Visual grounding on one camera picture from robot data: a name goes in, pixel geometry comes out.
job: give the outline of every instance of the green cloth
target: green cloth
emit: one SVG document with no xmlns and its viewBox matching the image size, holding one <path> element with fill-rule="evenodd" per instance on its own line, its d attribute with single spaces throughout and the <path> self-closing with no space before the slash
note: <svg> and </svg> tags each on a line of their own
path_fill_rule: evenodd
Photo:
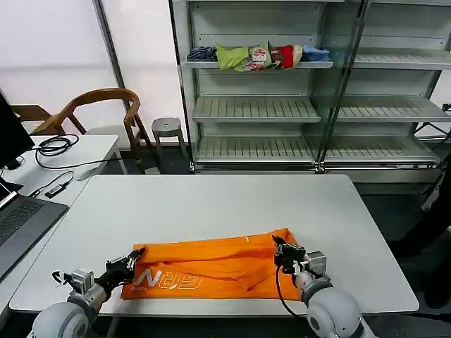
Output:
<svg viewBox="0 0 451 338">
<path fill-rule="evenodd" d="M 221 70 L 234 68 L 246 60 L 249 55 L 249 48 L 246 46 L 225 48 L 220 44 L 216 44 L 216 48 L 216 56 L 218 57 L 219 69 Z"/>
<path fill-rule="evenodd" d="M 243 60 L 235 69 L 237 72 L 249 72 L 253 70 L 262 70 L 272 64 L 269 53 L 268 42 L 252 47 L 249 50 L 249 56 Z"/>
</svg>

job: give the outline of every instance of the black cable on desk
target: black cable on desk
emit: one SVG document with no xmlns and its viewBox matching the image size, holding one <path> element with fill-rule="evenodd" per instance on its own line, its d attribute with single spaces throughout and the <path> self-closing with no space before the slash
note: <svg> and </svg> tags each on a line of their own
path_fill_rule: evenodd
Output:
<svg viewBox="0 0 451 338">
<path fill-rule="evenodd" d="M 288 311 L 290 313 L 290 315 L 292 315 L 293 317 L 300 319 L 300 320 L 305 320 L 305 318 L 301 317 L 300 315 L 296 314 L 293 312 L 293 310 L 291 308 L 288 307 L 288 305 L 286 304 L 285 300 L 283 299 L 282 296 L 282 291 L 280 290 L 280 283 L 279 283 L 279 271 L 280 271 L 280 265 L 277 265 L 277 269 L 276 269 L 276 286 L 277 286 L 277 293 L 279 295 L 279 299 L 282 302 L 283 307 L 285 308 L 286 311 Z"/>
<path fill-rule="evenodd" d="M 121 158 L 110 158 L 108 160 L 84 162 L 84 163 L 74 164 L 74 165 L 63 165 L 61 167 L 49 167 L 49 166 L 41 163 L 41 161 L 39 159 L 39 155 L 44 156 L 44 157 L 54 157 L 54 156 L 61 155 L 61 154 L 65 153 L 67 150 L 69 150 L 70 148 L 72 148 L 73 146 L 75 146 L 78 143 L 78 141 L 80 141 L 80 138 L 78 137 L 78 135 L 75 135 L 75 134 L 67 134 L 64 136 L 54 136 L 54 137 L 51 137 L 49 139 L 42 141 L 41 143 L 39 143 L 39 146 L 37 148 L 33 148 L 31 150 L 36 151 L 35 159 L 36 159 L 36 163 L 38 164 L 38 166 L 43 169 L 50 169 L 50 170 L 71 169 L 71 168 L 81 167 L 82 165 L 87 165 L 87 164 L 120 161 L 120 160 L 124 160 L 124 159 L 136 160 L 136 158 L 122 158 L 122 157 Z M 52 146 L 52 144 L 58 143 L 58 142 L 63 142 L 63 144 Z"/>
<path fill-rule="evenodd" d="M 49 185 L 55 183 L 55 181 L 57 181 L 57 179 L 63 177 L 63 176 L 66 175 L 66 174 L 72 174 L 72 176 L 70 177 L 69 180 L 65 181 L 64 183 L 61 183 L 61 185 L 65 187 L 66 185 L 68 185 L 69 183 L 71 183 L 72 180 L 73 180 L 73 175 L 74 175 L 74 174 L 73 174 L 73 171 L 72 171 L 72 170 L 65 171 L 65 172 L 62 173 L 61 175 L 58 175 L 58 176 L 55 177 L 50 183 L 47 183 L 46 185 L 43 185 L 42 187 L 37 188 L 36 190 L 34 190 L 34 191 L 33 191 L 30 195 L 28 195 L 28 196 L 29 196 L 29 197 L 36 197 L 36 196 L 38 196 L 38 195 L 42 192 L 43 189 L 45 189 L 45 188 L 47 188 Z"/>
</svg>

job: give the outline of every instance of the folded clothes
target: folded clothes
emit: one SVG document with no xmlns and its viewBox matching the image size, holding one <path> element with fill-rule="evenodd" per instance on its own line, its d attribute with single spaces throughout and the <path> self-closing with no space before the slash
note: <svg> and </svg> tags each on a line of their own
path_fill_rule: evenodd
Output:
<svg viewBox="0 0 451 338">
<path fill-rule="evenodd" d="M 216 56 L 218 57 L 219 69 L 234 68 L 249 56 L 247 46 L 237 48 L 226 48 L 216 44 Z"/>
<path fill-rule="evenodd" d="M 250 47 L 248 57 L 241 61 L 235 69 L 237 72 L 249 72 L 262 70 L 271 65 L 271 55 L 269 53 L 268 42 L 259 46 Z"/>
<path fill-rule="evenodd" d="M 188 61 L 214 61 L 216 62 L 218 58 L 216 57 L 216 47 L 195 47 L 188 54 Z"/>
<path fill-rule="evenodd" d="M 124 285 L 122 299 L 277 299 L 272 235 L 296 243 L 288 229 L 267 234 L 172 244 L 137 244 L 146 248 L 136 263 L 135 279 Z M 280 274 L 283 298 L 299 300 L 291 276 Z"/>
<path fill-rule="evenodd" d="M 317 49 L 315 46 L 304 46 L 302 53 L 303 61 L 329 61 L 329 51 L 327 49 Z"/>
</svg>

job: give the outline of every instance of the wall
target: wall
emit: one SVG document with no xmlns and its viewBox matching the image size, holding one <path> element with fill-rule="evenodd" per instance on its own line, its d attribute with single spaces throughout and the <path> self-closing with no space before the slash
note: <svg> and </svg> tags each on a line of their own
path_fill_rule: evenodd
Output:
<svg viewBox="0 0 451 338">
<path fill-rule="evenodd" d="M 186 140 L 168 0 L 104 0 L 104 7 L 125 86 L 140 97 L 149 136 L 153 119 L 174 116 Z"/>
<path fill-rule="evenodd" d="M 104 0 L 125 85 L 141 98 L 152 137 L 153 119 L 183 121 L 166 0 Z M 117 87 L 91 0 L 14 0 L 0 11 L 0 89 L 10 104 L 39 104 L 55 114 L 77 95 Z M 81 107 L 90 129 L 121 124 L 119 101 Z M 75 128 L 67 123 L 66 131 Z"/>
</svg>

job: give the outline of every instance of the white table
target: white table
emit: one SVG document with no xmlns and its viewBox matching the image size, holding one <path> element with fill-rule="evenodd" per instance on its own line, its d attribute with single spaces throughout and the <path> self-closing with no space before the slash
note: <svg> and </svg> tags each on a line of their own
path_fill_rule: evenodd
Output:
<svg viewBox="0 0 451 338">
<path fill-rule="evenodd" d="M 93 177 L 13 296 L 17 311 L 65 301 L 54 270 L 104 272 L 108 259 L 135 243 L 164 243 L 259 234 L 288 227 L 307 250 L 328 257 L 334 285 L 364 313 L 415 311 L 414 293 L 382 234 L 344 175 L 163 175 Z M 140 299 L 121 289 L 104 315 L 289 315 L 279 300 Z M 303 304 L 290 301 L 298 313 Z"/>
<path fill-rule="evenodd" d="M 36 145 L 48 138 L 50 137 L 32 137 Z M 62 166 L 108 159 L 114 154 L 119 156 L 118 148 L 116 146 L 117 142 L 118 137 L 115 135 L 81 136 L 80 141 L 67 152 L 53 158 L 43 158 L 42 162 L 47 165 Z M 5 170 L 2 176 L 7 181 L 23 184 L 24 187 L 19 191 L 22 195 L 28 195 L 35 189 L 49 183 L 55 177 L 66 171 L 43 169 L 36 164 L 34 156 L 34 151 L 29 151 L 23 154 L 25 163 L 15 170 Z M 97 168 L 97 173 L 100 173 L 105 165 L 106 163 L 99 165 Z M 65 182 L 69 177 L 70 175 L 62 177 L 61 181 Z M 88 180 L 77 181 L 74 179 L 67 186 L 66 190 L 56 195 L 51 199 L 51 201 L 72 206 L 73 202 L 77 199 L 87 182 Z M 49 200 L 44 194 L 40 194 L 38 198 Z M 2 281 L 0 281 L 0 324 L 1 321 L 8 315 L 8 302 L 13 296 L 14 291 L 18 288 L 20 282 L 22 282 L 25 274 L 30 269 L 36 257 L 39 255 L 40 251 L 47 243 L 57 226 L 58 225 L 53 226 L 40 239 L 40 241 L 31 248 L 27 255 L 22 258 L 22 260 L 12 269 L 12 271 L 7 274 Z"/>
</svg>

